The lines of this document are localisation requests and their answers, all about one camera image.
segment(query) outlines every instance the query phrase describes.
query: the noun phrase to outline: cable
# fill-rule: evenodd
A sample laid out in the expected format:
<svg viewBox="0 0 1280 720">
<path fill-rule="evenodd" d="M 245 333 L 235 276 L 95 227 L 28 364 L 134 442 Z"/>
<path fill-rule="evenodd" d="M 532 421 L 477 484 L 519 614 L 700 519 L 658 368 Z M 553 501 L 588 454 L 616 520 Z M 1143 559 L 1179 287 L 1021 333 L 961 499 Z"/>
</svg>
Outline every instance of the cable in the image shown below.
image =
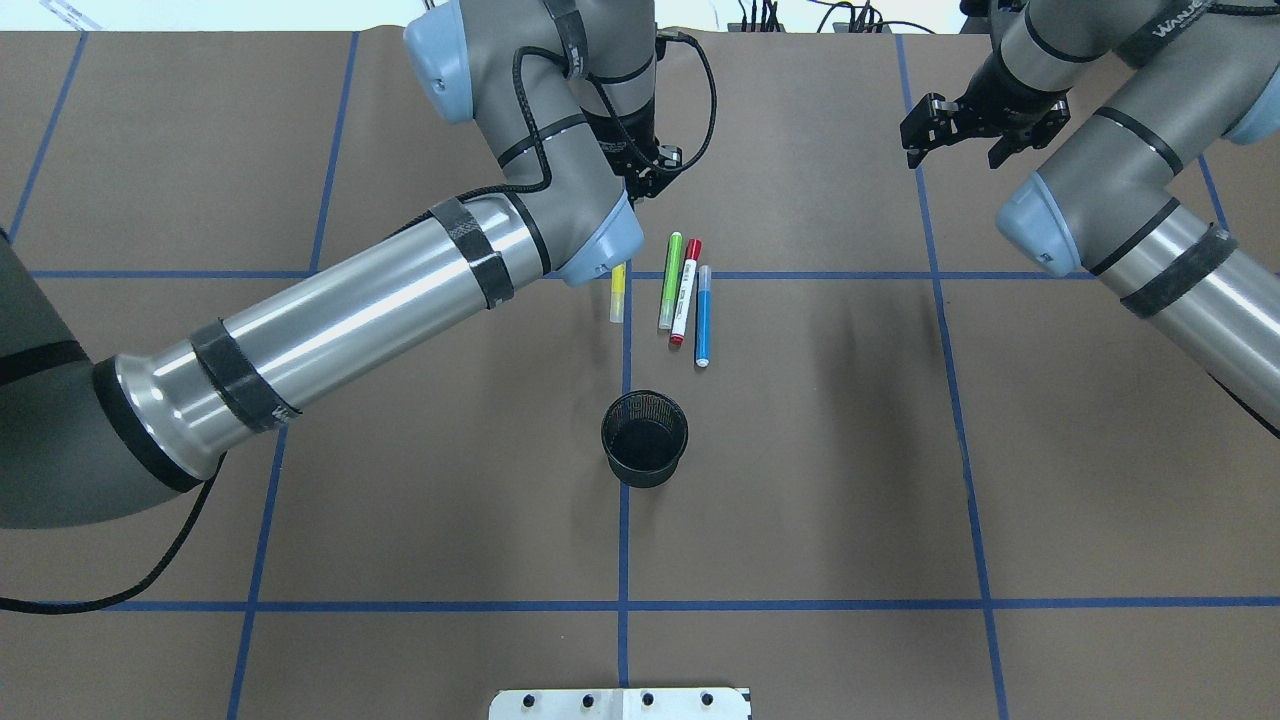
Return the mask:
<svg viewBox="0 0 1280 720">
<path fill-rule="evenodd" d="M 831 14 L 836 12 L 836 8 L 849 8 L 849 24 L 850 24 L 850 27 L 852 27 L 852 24 L 854 24 L 854 13 L 858 12 L 858 8 L 854 8 L 852 3 L 818 3 L 818 4 L 819 5 L 827 5 L 827 14 L 824 14 L 822 17 L 822 22 L 818 23 L 818 29 L 815 29 L 814 32 L 822 32 L 822 28 L 827 27 L 827 18 L 829 18 Z"/>
<path fill-rule="evenodd" d="M 914 27 L 916 29 L 923 29 L 924 32 L 927 32 L 929 35 L 937 35 L 936 32 L 933 32 L 932 29 L 929 29 L 929 28 L 927 28 L 927 27 L 924 27 L 922 24 L 909 23 L 906 20 L 883 20 L 883 22 L 878 22 L 878 23 L 872 23 L 872 24 L 867 26 L 868 29 L 865 32 L 878 32 L 878 31 L 872 31 L 869 28 L 879 28 L 879 27 L 884 27 L 884 26 L 909 26 L 909 27 Z"/>
<path fill-rule="evenodd" d="M 516 88 L 516 102 L 520 105 L 520 114 L 524 115 L 525 118 L 525 127 L 529 129 L 529 137 L 534 140 L 534 154 L 538 155 L 538 168 L 543 173 L 543 179 L 540 179 L 534 184 L 507 183 L 507 184 L 493 184 L 488 187 L 477 187 L 475 190 L 468 190 L 462 195 L 458 195 L 457 196 L 458 202 L 466 202 L 467 200 L 490 193 L 498 195 L 504 192 L 515 192 L 522 195 L 526 192 L 540 192 L 543 190 L 547 190 L 552 184 L 552 165 L 550 161 L 547 159 L 547 149 L 543 146 L 541 135 L 538 132 L 538 122 L 534 119 L 534 110 L 529 105 L 529 95 L 525 91 L 524 64 L 525 64 L 525 58 L 529 55 L 538 55 L 539 58 L 545 58 L 556 63 L 556 65 L 564 72 L 568 70 L 568 60 L 566 60 L 562 55 L 552 53 L 550 50 L 544 50 L 541 47 L 531 47 L 526 45 L 525 47 L 516 50 L 516 54 L 511 64 L 511 82 L 512 86 L 515 86 Z M 419 223 L 426 222 L 430 217 L 431 211 L 428 210 L 421 215 L 413 218 L 412 220 L 404 223 L 403 225 L 399 227 L 399 229 L 397 229 L 396 232 L 390 233 L 387 237 L 397 236 Z"/>
<path fill-rule="evenodd" d="M 701 44 L 698 42 L 698 38 L 691 35 L 677 31 L 676 36 L 669 38 L 669 41 L 689 45 L 695 51 L 698 51 L 698 58 L 703 61 L 703 69 L 707 70 L 707 86 L 710 90 L 710 96 L 712 96 L 712 114 L 710 119 L 707 120 L 707 137 L 703 138 L 703 146 L 699 147 L 698 152 L 694 152 L 694 156 L 687 163 L 681 165 L 678 169 L 669 170 L 667 168 L 663 168 L 662 165 L 655 164 L 649 158 L 645 158 L 644 151 L 641 151 L 640 147 L 636 146 L 636 142 L 631 137 L 631 133 L 627 132 L 626 127 L 623 127 L 622 118 L 618 117 L 618 111 L 614 110 L 613 102 L 609 100 L 608 94 L 604 92 L 604 85 L 600 82 L 600 79 L 596 78 L 595 76 L 588 76 L 586 79 L 590 81 L 593 86 L 595 86 L 595 92 L 596 95 L 600 96 L 600 100 L 604 101 L 604 109 L 608 110 L 609 118 L 613 120 L 614 128 L 618 129 L 622 133 L 622 137 L 626 138 L 627 149 L 636 158 L 636 160 L 640 160 L 643 165 L 645 165 L 650 170 L 654 170 L 658 174 L 678 176 L 685 170 L 687 170 L 689 168 L 696 165 L 698 161 L 701 160 L 703 155 L 707 152 L 707 147 L 710 146 L 712 135 L 716 132 L 716 111 L 718 108 L 718 99 L 716 94 L 716 76 L 712 74 L 712 63 L 710 60 L 707 59 L 707 53 L 703 50 Z"/>
<path fill-rule="evenodd" d="M 221 460 L 218 461 L 218 466 L 221 469 Z M 205 501 L 209 500 L 209 492 L 211 489 L 214 489 L 212 479 L 206 480 L 205 487 L 200 488 L 200 495 L 196 496 L 196 502 L 191 506 L 187 521 L 182 524 L 182 529 L 178 530 L 178 537 L 173 539 L 169 550 L 166 550 L 164 556 L 160 557 L 160 562 L 156 562 L 156 566 L 147 573 L 147 577 L 142 578 L 142 580 L 132 588 L 101 600 L 91 600 L 86 602 L 31 602 L 26 600 L 0 597 L 0 610 L 26 612 L 28 615 L 77 615 L 81 612 L 93 612 L 95 610 L 102 610 L 104 607 L 110 607 L 127 600 L 133 600 L 150 588 L 151 583 L 155 583 L 156 578 L 160 577 L 160 573 L 164 573 L 169 564 L 173 562 L 173 559 L 177 557 L 178 551 L 182 550 L 182 543 L 187 541 L 187 536 L 191 534 L 191 529 L 196 527 L 196 520 L 200 519 L 200 511 L 205 507 Z"/>
</svg>

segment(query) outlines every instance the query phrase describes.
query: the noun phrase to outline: black mesh cup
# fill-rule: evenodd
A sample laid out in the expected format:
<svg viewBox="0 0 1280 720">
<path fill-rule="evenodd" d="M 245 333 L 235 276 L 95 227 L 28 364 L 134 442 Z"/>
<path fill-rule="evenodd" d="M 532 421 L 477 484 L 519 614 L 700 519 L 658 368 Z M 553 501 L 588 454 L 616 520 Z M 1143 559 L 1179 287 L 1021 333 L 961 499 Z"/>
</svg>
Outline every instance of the black mesh cup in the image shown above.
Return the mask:
<svg viewBox="0 0 1280 720">
<path fill-rule="evenodd" d="M 600 423 L 600 442 L 620 480 L 652 488 L 676 471 L 689 442 L 689 423 L 669 397 L 637 389 L 609 406 Z"/>
</svg>

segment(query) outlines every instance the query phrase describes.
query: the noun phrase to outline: black tape band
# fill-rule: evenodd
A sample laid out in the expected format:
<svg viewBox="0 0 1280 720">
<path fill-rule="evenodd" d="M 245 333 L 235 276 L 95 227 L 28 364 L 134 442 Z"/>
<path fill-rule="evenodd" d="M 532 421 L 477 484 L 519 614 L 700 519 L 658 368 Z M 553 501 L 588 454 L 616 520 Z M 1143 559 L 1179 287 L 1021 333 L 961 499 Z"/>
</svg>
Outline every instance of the black tape band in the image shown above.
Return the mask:
<svg viewBox="0 0 1280 720">
<path fill-rule="evenodd" d="M 115 357 L 93 365 L 93 393 L 116 437 L 155 479 L 174 492 L 187 492 L 204 482 L 170 460 L 138 420 L 138 414 L 133 411 L 133 405 L 115 378 Z"/>
<path fill-rule="evenodd" d="M 490 310 L 516 296 L 516 288 L 511 284 L 511 273 L 507 272 L 507 261 L 502 259 L 500 252 L 493 249 L 475 215 L 457 197 L 451 197 L 431 208 L 431 215 L 439 220 L 453 240 L 453 245 L 458 246 L 458 251 L 467 259 L 471 273 L 480 283 L 485 305 Z"/>
<path fill-rule="evenodd" d="M 1179 255 L 1151 282 L 1123 299 L 1120 304 L 1139 318 L 1151 318 L 1178 302 L 1178 299 L 1221 268 L 1239 245 L 1221 228 L 1210 228 L 1196 245 L 1187 249 L 1187 252 Z"/>
<path fill-rule="evenodd" d="M 81 361 L 88 363 L 88 355 L 74 340 L 51 342 L 5 355 L 0 357 L 0 387 L 45 370 Z"/>
<path fill-rule="evenodd" d="M 265 433 L 302 414 L 262 379 L 221 320 L 191 333 L 188 340 L 214 389 L 248 429 Z"/>
<path fill-rule="evenodd" d="M 543 0 L 543 5 L 556 20 L 556 32 L 561 36 L 561 46 L 564 49 L 564 58 L 568 59 L 568 70 L 564 77 L 586 77 L 586 27 L 582 24 L 582 14 L 577 12 L 577 3 L 573 0 Z"/>
</svg>

